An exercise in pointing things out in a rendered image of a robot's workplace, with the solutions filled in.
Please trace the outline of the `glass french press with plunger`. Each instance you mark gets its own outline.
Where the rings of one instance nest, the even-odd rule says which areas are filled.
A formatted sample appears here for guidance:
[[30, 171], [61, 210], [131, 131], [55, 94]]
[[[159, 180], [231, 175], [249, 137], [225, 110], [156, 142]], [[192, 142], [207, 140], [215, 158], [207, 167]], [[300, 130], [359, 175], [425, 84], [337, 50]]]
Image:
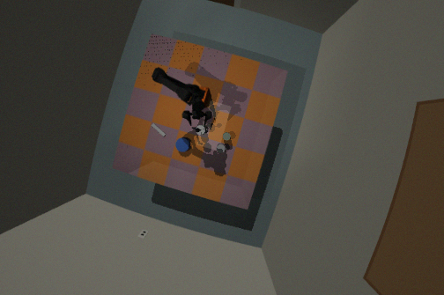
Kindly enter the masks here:
[[207, 127], [204, 126], [204, 125], [199, 125], [199, 126], [197, 126], [196, 128], [192, 127], [192, 129], [195, 129], [195, 130], [196, 130], [196, 133], [197, 133], [198, 135], [204, 135], [204, 134], [206, 134], [206, 132], [207, 132]]

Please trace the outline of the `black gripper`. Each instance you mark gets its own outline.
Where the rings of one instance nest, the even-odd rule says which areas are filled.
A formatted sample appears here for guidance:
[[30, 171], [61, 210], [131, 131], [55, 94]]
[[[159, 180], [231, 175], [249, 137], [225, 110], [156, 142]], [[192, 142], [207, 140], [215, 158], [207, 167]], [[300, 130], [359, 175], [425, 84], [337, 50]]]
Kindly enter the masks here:
[[[192, 113], [190, 113], [189, 111], [183, 111], [181, 114], [182, 118], [188, 120], [190, 126], [191, 126], [191, 118], [190, 118], [191, 115], [192, 115]], [[204, 126], [205, 126], [207, 120], [211, 119], [211, 111], [206, 111], [205, 113], [203, 113], [203, 116], [205, 116], [205, 119], [204, 119]]]

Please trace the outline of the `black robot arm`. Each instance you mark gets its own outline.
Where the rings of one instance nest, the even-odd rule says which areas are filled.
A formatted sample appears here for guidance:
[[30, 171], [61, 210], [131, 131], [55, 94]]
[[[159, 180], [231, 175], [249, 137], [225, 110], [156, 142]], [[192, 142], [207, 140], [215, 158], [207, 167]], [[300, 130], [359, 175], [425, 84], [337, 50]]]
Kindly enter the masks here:
[[201, 99], [204, 97], [205, 90], [200, 89], [197, 85], [186, 85], [173, 77], [169, 77], [159, 67], [155, 68], [152, 73], [152, 79], [156, 83], [163, 84], [173, 92], [177, 93], [178, 97], [188, 105], [192, 104], [192, 119], [199, 120], [204, 117], [204, 112], [202, 112], [204, 109], [204, 103]]

